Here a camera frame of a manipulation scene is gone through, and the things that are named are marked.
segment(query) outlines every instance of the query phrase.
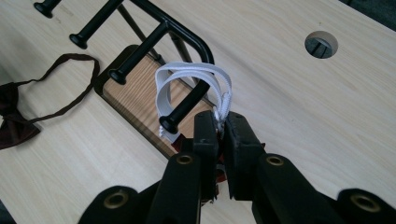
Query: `black rubber foot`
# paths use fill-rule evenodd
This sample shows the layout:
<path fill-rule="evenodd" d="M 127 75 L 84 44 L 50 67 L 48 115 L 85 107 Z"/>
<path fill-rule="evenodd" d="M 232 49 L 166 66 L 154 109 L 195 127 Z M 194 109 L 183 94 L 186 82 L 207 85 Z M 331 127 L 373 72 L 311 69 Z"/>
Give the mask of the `black rubber foot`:
<path fill-rule="evenodd" d="M 177 125 L 172 120 L 170 120 L 168 117 L 166 117 L 166 116 L 160 117 L 160 124 L 169 133 L 175 134 L 175 133 L 178 132 Z"/>
<path fill-rule="evenodd" d="M 42 3 L 34 3 L 33 6 L 35 7 L 35 9 L 37 9 L 37 11 L 39 11 L 45 17 L 49 19 L 52 18 L 52 11 L 49 10 L 46 6 L 44 6 Z"/>
<path fill-rule="evenodd" d="M 117 83 L 121 85 L 125 85 L 126 79 L 125 76 L 117 69 L 111 69 L 108 71 L 108 75 L 113 78 Z"/>
<path fill-rule="evenodd" d="M 79 35 L 70 35 L 70 40 L 75 43 L 75 45 L 79 46 L 81 49 L 86 49 L 88 47 L 87 41 L 84 41 Z"/>

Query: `black metal rack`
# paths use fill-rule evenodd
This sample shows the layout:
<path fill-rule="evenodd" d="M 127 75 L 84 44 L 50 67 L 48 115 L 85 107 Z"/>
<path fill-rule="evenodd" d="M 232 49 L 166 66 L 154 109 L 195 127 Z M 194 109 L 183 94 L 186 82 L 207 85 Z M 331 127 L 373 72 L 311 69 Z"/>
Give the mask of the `black metal rack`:
<path fill-rule="evenodd" d="M 51 18 L 52 10 L 62 0 L 45 0 L 42 3 L 34 3 L 35 8 L 44 16 Z M 167 15 L 158 7 L 147 0 L 131 0 L 136 6 L 147 12 L 152 18 L 160 24 L 154 31 L 145 36 L 132 16 L 128 13 L 123 0 L 109 0 L 107 3 L 93 16 L 93 18 L 85 25 L 78 34 L 71 34 L 70 40 L 82 49 L 88 47 L 87 42 L 109 16 L 117 9 L 121 16 L 128 22 L 137 36 L 141 39 L 142 44 L 132 53 L 126 61 L 118 68 L 109 71 L 109 75 L 121 85 L 126 83 L 127 75 L 134 67 L 143 59 L 145 55 L 150 53 L 154 59 L 162 64 L 164 60 L 160 54 L 156 52 L 154 46 L 166 35 L 169 34 L 175 44 L 180 57 L 185 62 L 191 62 L 190 54 L 184 42 L 192 46 L 201 57 L 203 63 L 214 63 L 214 58 L 209 46 L 198 35 L 194 34 L 188 28 L 180 24 L 178 21 Z M 161 125 L 169 133 L 177 133 L 177 125 L 190 113 L 190 111 L 198 104 L 198 102 L 206 95 L 209 85 L 201 80 L 194 80 L 197 85 L 191 92 L 180 102 L 180 104 L 168 116 L 160 118 Z"/>

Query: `brown strap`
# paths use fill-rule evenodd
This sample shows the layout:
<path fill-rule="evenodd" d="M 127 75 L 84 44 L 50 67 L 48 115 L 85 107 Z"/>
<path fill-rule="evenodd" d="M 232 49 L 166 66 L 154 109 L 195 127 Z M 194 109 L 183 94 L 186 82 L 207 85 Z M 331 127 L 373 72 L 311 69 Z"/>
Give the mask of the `brown strap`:
<path fill-rule="evenodd" d="M 81 102 L 82 99 L 84 99 L 84 97 L 88 94 L 88 92 L 90 92 L 90 90 L 91 90 L 92 87 L 93 87 L 94 81 L 96 80 L 96 77 L 99 75 L 100 66 L 99 66 L 99 62 L 98 62 L 96 59 L 94 59 L 93 57 L 91 57 L 91 56 L 89 56 L 89 55 L 86 55 L 86 54 L 74 54 L 74 53 L 64 54 L 64 55 L 62 55 L 61 57 L 59 57 L 59 58 L 55 61 L 55 63 L 52 65 L 52 67 L 46 72 L 46 74 L 45 74 L 42 78 L 40 78 L 40 79 L 31 79 L 31 80 L 29 80 L 29 81 L 23 81 L 23 82 L 17 82 L 16 84 L 17 84 L 18 86 L 20 86 L 20 85 L 24 85 L 24 84 L 30 83 L 30 82 L 32 82 L 32 81 L 34 81 L 34 82 L 43 81 L 44 79 L 46 79 L 46 78 L 50 75 L 50 73 L 51 73 L 58 65 L 60 65 L 60 64 L 62 64 L 62 63 L 65 63 L 65 62 L 67 62 L 67 61 L 70 60 L 70 59 L 76 60 L 76 61 L 94 61 L 94 68 L 93 68 L 93 71 L 92 71 L 92 78 L 91 78 L 90 84 L 87 86 L 87 89 L 85 89 L 85 91 L 84 91 L 82 94 L 80 94 L 80 95 L 79 95 L 74 101 L 72 101 L 69 105 L 65 106 L 64 108 L 60 109 L 59 111 L 57 111 L 57 112 L 55 112 L 55 113 L 53 113 L 53 114 L 44 116 L 44 117 L 26 120 L 26 121 L 24 122 L 25 124 L 32 124 L 32 123 L 35 123 L 35 122 L 40 121 L 40 120 L 52 119 L 52 118 L 61 116 L 61 115 L 65 114 L 65 113 L 66 113 L 69 109 L 71 109 L 73 106 L 75 106 L 75 105 L 77 105 L 79 102 Z"/>

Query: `white cable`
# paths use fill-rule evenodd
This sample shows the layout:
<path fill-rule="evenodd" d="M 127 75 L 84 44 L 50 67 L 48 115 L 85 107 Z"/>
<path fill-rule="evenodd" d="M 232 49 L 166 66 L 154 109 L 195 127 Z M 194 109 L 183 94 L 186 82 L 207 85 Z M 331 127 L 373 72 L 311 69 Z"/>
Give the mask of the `white cable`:
<path fill-rule="evenodd" d="M 181 77 L 196 77 L 206 82 L 215 92 L 217 106 L 214 107 L 214 116 L 218 124 L 218 132 L 223 133 L 223 124 L 230 112 L 232 100 L 231 79 L 221 68 L 211 63 L 168 63 L 160 67 L 155 73 L 157 84 L 158 117 L 167 116 L 173 111 L 171 106 L 170 82 Z M 216 77 L 221 77 L 227 86 L 227 91 L 222 93 Z M 171 134 L 160 127 L 160 136 L 166 137 L 171 143 L 175 142 L 180 133 Z"/>

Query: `wooden table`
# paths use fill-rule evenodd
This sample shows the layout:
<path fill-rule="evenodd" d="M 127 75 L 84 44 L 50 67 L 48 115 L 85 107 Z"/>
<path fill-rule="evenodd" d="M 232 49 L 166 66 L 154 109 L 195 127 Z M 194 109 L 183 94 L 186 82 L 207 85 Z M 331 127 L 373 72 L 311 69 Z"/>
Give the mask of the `wooden table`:
<path fill-rule="evenodd" d="M 63 53 L 83 52 L 102 69 L 139 44 L 118 12 L 89 41 L 77 33 L 105 3 L 63 1 L 48 20 L 32 1 L 0 5 L 0 84 L 41 77 Z M 200 36 L 233 80 L 232 110 L 247 117 L 267 151 L 288 157 L 336 197 L 371 191 L 396 206 L 396 34 L 336 0 L 153 1 Z M 124 4 L 148 34 L 157 22 Z M 332 34 L 330 59 L 307 53 L 309 34 Z M 169 38 L 156 47 L 179 60 Z M 92 64 L 72 62 L 45 83 L 21 87 L 20 110 L 35 118 L 67 104 L 88 83 Z M 140 191 L 158 181 L 166 159 L 95 92 L 67 115 L 37 123 L 42 133 L 0 151 L 0 199 L 18 223 L 77 223 L 103 189 Z M 254 223 L 250 203 L 227 187 L 204 206 L 202 223 Z"/>

